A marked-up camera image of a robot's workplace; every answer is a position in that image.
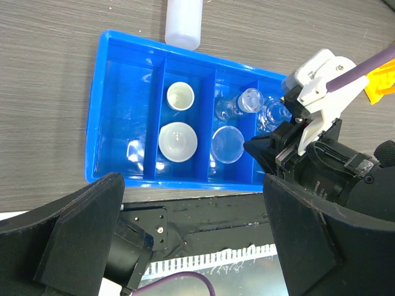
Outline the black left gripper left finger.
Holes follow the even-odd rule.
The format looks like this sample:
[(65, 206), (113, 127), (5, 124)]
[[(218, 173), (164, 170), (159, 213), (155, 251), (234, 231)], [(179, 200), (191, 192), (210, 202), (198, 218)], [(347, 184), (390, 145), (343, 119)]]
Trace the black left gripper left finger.
[(123, 177), (109, 173), (1, 220), (1, 295), (97, 295), (124, 188)]

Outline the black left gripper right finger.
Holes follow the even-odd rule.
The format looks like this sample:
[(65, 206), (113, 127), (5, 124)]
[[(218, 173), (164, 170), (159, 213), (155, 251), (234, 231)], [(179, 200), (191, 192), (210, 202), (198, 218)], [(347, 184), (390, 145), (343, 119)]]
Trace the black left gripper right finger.
[(273, 175), (264, 203), (290, 295), (394, 295), (394, 207), (366, 215)]

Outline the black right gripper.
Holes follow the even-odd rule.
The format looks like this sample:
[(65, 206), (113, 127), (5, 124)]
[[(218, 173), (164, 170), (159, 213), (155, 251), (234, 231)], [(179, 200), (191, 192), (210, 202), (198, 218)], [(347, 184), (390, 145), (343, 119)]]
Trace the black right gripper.
[(373, 184), (373, 174), (385, 168), (386, 160), (378, 152), (371, 157), (341, 144), (338, 141), (343, 123), (340, 119), (299, 155), (302, 133), (310, 123), (309, 120), (284, 121), (271, 133), (246, 141), (244, 150), (266, 174), (345, 206), (359, 183)]

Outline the yellow test tube rack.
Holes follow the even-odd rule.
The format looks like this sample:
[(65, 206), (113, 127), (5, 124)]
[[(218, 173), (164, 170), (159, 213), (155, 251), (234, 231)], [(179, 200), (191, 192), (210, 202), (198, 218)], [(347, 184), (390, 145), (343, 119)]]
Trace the yellow test tube rack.
[(368, 85), (364, 90), (372, 105), (383, 96), (394, 93), (394, 64), (394, 59), (390, 60), (366, 75)]

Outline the small clear glass beaker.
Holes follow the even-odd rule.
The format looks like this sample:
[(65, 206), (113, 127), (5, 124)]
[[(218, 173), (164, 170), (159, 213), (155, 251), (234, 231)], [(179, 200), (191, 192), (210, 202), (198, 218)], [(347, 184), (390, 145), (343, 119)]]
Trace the small clear glass beaker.
[(250, 113), (258, 113), (265, 98), (256, 88), (248, 88), (233, 96), (221, 97), (215, 103), (215, 115), (221, 121), (229, 121)]

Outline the white ceramic evaporating dish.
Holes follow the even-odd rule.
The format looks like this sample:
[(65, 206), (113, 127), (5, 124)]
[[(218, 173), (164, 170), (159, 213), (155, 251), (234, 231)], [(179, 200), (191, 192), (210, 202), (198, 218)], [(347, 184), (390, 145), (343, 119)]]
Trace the white ceramic evaporating dish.
[(159, 149), (169, 161), (181, 163), (189, 160), (198, 148), (198, 137), (186, 123), (177, 121), (161, 127)]

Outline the small white ceramic crucible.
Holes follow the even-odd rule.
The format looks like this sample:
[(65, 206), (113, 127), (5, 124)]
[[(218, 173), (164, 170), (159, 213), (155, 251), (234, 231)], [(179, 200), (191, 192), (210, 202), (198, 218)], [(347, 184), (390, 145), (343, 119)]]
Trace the small white ceramic crucible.
[(175, 82), (171, 84), (166, 93), (168, 106), (175, 111), (188, 110), (194, 103), (194, 91), (185, 82)]

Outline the blue plastic divided bin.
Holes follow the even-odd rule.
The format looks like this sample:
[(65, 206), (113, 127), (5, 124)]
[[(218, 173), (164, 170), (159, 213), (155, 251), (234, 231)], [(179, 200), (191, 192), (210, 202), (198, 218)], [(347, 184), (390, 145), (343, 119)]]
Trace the blue plastic divided bin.
[[(259, 135), (257, 114), (229, 120), (215, 115), (215, 103), (248, 88), (265, 100), (282, 96), (283, 75), (201, 54), (138, 36), (107, 30), (99, 40), (86, 125), (85, 178), (93, 182), (121, 173), (128, 187), (262, 190), (264, 171), (246, 152), (224, 164), (211, 153), (212, 136), (234, 126), (245, 140)], [(166, 93), (175, 82), (188, 83), (194, 103), (172, 110)], [(159, 149), (161, 127), (188, 124), (197, 150), (187, 161), (166, 159)]]

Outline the white wash bottle red cap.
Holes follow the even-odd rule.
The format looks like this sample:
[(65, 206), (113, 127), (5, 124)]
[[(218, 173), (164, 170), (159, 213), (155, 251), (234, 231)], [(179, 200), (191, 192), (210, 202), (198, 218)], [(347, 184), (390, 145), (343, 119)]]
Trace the white wash bottle red cap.
[(203, 0), (168, 0), (165, 43), (190, 51), (201, 43)]

